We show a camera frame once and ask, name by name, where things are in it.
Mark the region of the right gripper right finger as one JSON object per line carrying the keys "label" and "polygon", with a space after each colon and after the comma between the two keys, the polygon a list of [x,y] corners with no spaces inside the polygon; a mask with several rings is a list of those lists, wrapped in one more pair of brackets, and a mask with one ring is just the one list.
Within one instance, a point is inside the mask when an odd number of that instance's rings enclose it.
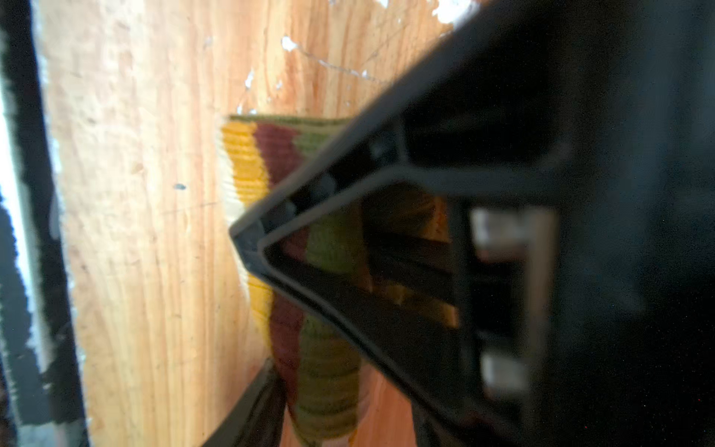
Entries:
{"label": "right gripper right finger", "polygon": [[464,447],[465,443],[416,403],[411,404],[413,431],[417,447]]}

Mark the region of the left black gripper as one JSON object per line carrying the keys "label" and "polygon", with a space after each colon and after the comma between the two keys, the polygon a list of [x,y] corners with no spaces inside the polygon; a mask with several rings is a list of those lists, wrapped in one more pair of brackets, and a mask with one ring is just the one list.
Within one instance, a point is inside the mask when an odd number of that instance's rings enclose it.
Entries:
{"label": "left black gripper", "polygon": [[550,288],[521,446],[714,443],[714,5],[493,1],[461,31],[549,88]]}

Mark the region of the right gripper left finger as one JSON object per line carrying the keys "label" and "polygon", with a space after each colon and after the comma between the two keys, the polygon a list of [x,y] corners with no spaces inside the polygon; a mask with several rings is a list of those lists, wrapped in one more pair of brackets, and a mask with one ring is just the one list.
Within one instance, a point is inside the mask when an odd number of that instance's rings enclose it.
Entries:
{"label": "right gripper left finger", "polygon": [[286,401],[284,382],[275,363],[267,359],[225,420],[203,446],[279,446]]}

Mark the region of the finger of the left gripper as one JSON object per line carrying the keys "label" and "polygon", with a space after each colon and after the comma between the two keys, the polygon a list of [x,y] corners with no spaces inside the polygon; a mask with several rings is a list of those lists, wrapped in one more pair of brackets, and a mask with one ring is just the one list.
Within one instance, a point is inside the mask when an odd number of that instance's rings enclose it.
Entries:
{"label": "finger of the left gripper", "polygon": [[[559,12],[553,1],[491,3],[230,230],[249,272],[450,425],[518,424],[530,393],[525,250],[532,213],[560,198],[546,164]],[[372,275],[452,305],[456,327],[286,253],[290,236],[352,206],[396,207],[400,188],[444,199],[450,238],[361,223]]]}

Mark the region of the green striped sock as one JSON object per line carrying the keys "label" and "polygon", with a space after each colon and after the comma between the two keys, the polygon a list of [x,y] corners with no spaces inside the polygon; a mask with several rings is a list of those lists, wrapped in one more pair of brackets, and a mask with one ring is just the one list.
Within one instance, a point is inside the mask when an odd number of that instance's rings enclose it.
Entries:
{"label": "green striped sock", "polygon": [[[344,128],[342,119],[233,115],[218,146],[225,219],[234,222],[318,154]],[[356,201],[291,234],[288,257],[341,276],[367,292],[454,326],[452,305],[395,281],[374,279],[364,232],[448,240],[444,203],[409,186]],[[350,446],[372,398],[372,366],[342,335],[238,264],[251,316],[283,382],[293,432],[303,446]]]}

